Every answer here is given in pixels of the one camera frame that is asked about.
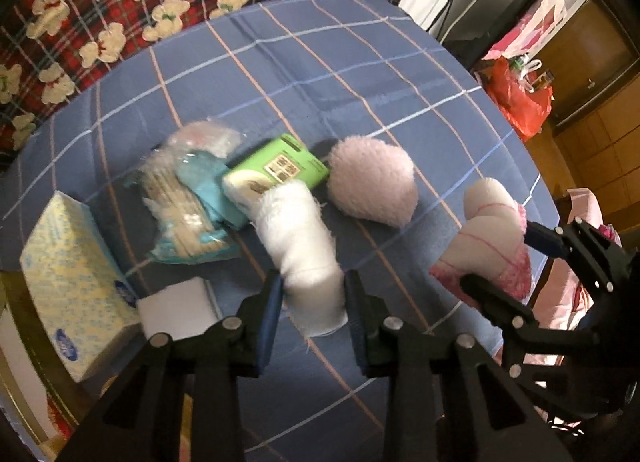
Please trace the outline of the pink white towel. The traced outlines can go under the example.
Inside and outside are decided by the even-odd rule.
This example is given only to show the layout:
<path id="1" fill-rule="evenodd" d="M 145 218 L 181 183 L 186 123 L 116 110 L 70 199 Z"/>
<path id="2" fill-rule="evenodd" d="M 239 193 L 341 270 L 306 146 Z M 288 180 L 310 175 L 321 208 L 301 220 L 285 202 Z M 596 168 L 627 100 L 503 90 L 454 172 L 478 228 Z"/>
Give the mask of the pink white towel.
<path id="1" fill-rule="evenodd" d="M 519 302 L 532 290 L 532 264 L 524 241 L 526 209 L 501 182 L 482 178 L 463 197 L 465 223 L 439 256 L 430 274 L 451 294 L 472 308 L 461 279 L 476 274 Z"/>

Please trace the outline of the white foam sponge block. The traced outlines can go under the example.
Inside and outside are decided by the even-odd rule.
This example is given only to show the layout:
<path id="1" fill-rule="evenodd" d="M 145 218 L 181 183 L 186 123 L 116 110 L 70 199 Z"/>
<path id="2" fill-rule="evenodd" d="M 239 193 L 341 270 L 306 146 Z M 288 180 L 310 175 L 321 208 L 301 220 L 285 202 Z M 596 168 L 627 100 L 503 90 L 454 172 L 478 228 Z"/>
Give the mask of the white foam sponge block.
<path id="1" fill-rule="evenodd" d="M 174 341 L 192 338 L 222 319 L 215 293 L 200 277 L 166 286 L 138 300 L 137 308 L 147 340 L 157 333 Z"/>

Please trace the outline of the cotton swab bag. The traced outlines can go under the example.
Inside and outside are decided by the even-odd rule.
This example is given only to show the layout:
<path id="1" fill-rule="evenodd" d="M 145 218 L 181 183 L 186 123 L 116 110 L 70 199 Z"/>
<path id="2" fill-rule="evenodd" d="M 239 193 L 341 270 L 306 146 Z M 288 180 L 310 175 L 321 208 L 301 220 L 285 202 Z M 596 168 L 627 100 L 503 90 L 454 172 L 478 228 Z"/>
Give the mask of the cotton swab bag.
<path id="1" fill-rule="evenodd" d="M 214 222 L 200 199 L 180 182 L 178 164 L 185 155 L 175 149 L 152 150 L 134 173 L 142 202 L 156 221 L 150 259 L 165 265 L 199 265 L 230 260 L 238 246 L 224 226 Z"/>

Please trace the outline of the fluffy pink puff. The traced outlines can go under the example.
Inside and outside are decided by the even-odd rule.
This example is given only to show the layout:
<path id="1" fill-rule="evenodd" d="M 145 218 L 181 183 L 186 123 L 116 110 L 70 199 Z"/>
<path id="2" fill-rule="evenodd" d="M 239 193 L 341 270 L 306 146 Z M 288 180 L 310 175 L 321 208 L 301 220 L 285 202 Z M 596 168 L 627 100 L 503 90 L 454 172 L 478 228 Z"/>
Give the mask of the fluffy pink puff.
<path id="1" fill-rule="evenodd" d="M 412 159 L 403 148 L 350 136 L 333 146 L 328 164 L 328 195 L 343 213 L 394 228 L 408 225 L 419 193 Z"/>

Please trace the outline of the clear bag cotton pads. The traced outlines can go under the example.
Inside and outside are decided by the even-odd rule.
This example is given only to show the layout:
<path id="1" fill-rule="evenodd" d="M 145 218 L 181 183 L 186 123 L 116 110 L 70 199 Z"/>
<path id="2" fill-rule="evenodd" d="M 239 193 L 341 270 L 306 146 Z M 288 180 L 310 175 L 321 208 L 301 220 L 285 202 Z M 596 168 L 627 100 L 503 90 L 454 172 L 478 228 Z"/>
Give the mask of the clear bag cotton pads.
<path id="1" fill-rule="evenodd" d="M 181 127 L 165 146 L 174 151 L 206 151 L 218 159 L 227 159 L 239 147 L 243 136 L 237 130 L 215 121 L 195 121 Z"/>

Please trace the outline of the red embroidered pouch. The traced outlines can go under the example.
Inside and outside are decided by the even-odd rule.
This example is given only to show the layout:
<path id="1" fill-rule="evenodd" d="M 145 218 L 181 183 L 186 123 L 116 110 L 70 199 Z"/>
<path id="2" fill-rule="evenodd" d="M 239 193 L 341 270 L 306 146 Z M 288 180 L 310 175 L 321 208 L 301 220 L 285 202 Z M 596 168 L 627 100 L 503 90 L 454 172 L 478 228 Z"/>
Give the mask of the red embroidered pouch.
<path id="1" fill-rule="evenodd" d="M 75 430 L 75 424 L 63 413 L 53 397 L 46 393 L 47 414 L 55 431 L 65 440 L 69 440 Z"/>

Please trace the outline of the red plastic bag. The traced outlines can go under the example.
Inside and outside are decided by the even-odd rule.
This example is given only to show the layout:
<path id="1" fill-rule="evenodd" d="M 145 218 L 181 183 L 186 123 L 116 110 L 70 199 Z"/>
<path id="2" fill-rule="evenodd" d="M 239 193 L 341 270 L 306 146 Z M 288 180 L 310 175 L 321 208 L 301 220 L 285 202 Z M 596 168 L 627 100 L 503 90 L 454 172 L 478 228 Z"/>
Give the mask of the red plastic bag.
<path id="1" fill-rule="evenodd" d="M 521 142 L 536 136 L 551 113 L 552 87 L 529 92 L 518 81 L 504 57 L 498 58 L 492 64 L 485 92 L 510 123 Z"/>

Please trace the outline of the yellow dotted tissue box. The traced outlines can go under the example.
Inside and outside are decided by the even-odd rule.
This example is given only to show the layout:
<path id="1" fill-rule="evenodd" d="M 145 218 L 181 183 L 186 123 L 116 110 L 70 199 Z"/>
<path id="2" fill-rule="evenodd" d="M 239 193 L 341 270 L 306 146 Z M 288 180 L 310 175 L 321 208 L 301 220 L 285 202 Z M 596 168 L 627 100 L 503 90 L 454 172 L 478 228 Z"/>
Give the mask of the yellow dotted tissue box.
<path id="1" fill-rule="evenodd" d="M 20 263 L 43 329 L 75 382 L 101 371 L 140 331 L 137 297 L 87 205 L 55 192 Z"/>

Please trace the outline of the blue checked tablecloth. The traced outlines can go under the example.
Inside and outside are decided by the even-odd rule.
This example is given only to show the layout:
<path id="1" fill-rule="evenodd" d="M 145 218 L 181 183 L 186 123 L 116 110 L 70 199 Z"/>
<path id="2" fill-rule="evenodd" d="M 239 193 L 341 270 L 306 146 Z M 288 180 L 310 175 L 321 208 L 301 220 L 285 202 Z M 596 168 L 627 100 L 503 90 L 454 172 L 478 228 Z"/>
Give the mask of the blue checked tablecloth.
<path id="1" fill-rule="evenodd" d="M 156 221 L 132 182 L 140 164 L 186 124 L 242 134 L 236 164 L 290 134 L 329 168 L 350 136 L 403 148 L 419 201 L 407 226 L 353 218 L 310 190 L 344 277 L 384 300 L 390 372 L 366 378 L 347 322 L 305 338 L 284 300 L 270 363 L 239 376 L 247 297 L 277 270 L 252 222 L 231 234 L 238 254 L 199 265 L 150 259 Z M 436 382 L 454 410 L 449 452 L 460 461 L 539 460 L 551 433 L 495 362 L 502 332 L 431 274 L 465 223 L 463 197 L 495 178 L 554 227 L 559 214 L 524 144 L 457 60 L 386 0 L 273 0 L 166 38 L 127 59 L 44 123 L 1 181 L 1 263 L 20 256 L 55 192 L 88 206 L 137 301 L 203 278 L 222 319 L 174 341 L 136 335 L 130 360 L 81 420 L 63 461 L 175 461 L 190 416 L 195 461 L 434 461 Z"/>

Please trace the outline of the wooden door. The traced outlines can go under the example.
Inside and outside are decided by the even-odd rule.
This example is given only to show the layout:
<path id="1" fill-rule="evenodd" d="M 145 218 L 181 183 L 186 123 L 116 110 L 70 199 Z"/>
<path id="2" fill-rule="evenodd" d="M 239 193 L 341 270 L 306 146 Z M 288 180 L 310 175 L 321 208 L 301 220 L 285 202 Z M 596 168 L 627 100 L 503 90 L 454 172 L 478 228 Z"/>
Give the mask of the wooden door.
<path id="1" fill-rule="evenodd" d="M 585 0 L 536 57 L 553 75 L 555 130 L 609 100 L 639 71 L 638 46 L 603 0 Z"/>

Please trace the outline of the black monitor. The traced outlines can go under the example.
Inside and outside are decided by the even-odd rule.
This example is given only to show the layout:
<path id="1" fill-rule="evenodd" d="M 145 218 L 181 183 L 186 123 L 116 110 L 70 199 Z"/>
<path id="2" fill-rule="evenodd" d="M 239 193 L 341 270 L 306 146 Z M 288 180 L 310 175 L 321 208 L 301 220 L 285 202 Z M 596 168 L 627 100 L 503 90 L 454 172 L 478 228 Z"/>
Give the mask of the black monitor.
<path id="1" fill-rule="evenodd" d="M 536 5 L 538 0 L 512 0 L 509 6 L 498 15 L 488 28 L 472 40 L 452 40 L 442 43 L 448 52 L 454 56 L 466 70 L 471 70 L 482 60 L 491 47 L 499 43 L 512 29 L 516 27 L 527 11 Z"/>

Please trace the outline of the pink gift bag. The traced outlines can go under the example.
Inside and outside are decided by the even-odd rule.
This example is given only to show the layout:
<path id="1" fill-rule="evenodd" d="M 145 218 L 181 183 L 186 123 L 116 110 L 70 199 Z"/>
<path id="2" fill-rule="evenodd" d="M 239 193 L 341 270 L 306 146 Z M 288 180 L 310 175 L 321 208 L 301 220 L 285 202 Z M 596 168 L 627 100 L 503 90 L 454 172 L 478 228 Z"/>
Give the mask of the pink gift bag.
<path id="1" fill-rule="evenodd" d="M 493 44 L 483 60 L 535 55 L 566 18 L 565 0 L 536 0 L 513 29 Z"/>

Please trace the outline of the gold metal tray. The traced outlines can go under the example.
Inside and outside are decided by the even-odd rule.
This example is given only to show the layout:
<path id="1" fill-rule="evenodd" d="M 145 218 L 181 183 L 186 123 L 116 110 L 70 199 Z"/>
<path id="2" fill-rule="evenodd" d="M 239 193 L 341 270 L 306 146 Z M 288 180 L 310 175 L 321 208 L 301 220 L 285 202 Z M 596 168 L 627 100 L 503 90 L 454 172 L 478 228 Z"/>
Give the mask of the gold metal tray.
<path id="1" fill-rule="evenodd" d="M 72 379 L 58 358 L 23 274 L 19 271 L 1 271 L 1 287 L 8 297 L 9 310 L 29 362 L 43 384 L 48 403 L 52 404 L 55 415 L 66 426 L 67 432 L 63 438 L 69 440 L 94 405 L 94 399 Z"/>

